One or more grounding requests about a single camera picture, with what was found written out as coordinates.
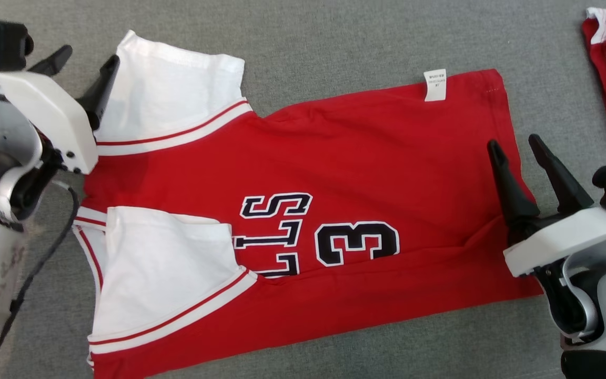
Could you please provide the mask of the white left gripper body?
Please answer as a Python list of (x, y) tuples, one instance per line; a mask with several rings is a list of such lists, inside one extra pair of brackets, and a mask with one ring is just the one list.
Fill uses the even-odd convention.
[(61, 153), (74, 153), (65, 165), (90, 173), (98, 151), (82, 106), (52, 77), (27, 71), (0, 72), (0, 94), (5, 96)]

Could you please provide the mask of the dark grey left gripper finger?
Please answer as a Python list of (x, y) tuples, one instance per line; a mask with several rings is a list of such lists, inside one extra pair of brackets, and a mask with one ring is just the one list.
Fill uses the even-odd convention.
[(84, 91), (82, 96), (75, 99), (86, 112), (92, 131), (96, 131), (100, 127), (119, 65), (120, 58), (118, 55), (111, 55), (104, 62), (103, 66), (99, 68), (98, 77), (96, 77), (92, 85)]
[(63, 45), (54, 53), (28, 69), (29, 72), (53, 77), (61, 72), (74, 52), (72, 46)]

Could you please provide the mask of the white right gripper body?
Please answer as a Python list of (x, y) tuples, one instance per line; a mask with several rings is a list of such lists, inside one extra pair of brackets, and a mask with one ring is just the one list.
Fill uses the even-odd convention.
[(606, 210), (588, 208), (508, 247), (503, 250), (503, 257), (511, 274), (518, 277), (603, 241), (606, 241)]

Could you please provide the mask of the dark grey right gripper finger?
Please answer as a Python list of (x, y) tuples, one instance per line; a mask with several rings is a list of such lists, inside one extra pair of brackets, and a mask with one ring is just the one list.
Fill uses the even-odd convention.
[(522, 222), (537, 218), (540, 211), (510, 170), (510, 162), (499, 142), (490, 140), (487, 151), (505, 224), (514, 228)]
[(558, 199), (558, 213), (574, 214), (582, 209), (591, 208), (594, 205), (592, 197), (541, 137), (531, 134), (528, 142), (537, 163), (546, 172)]

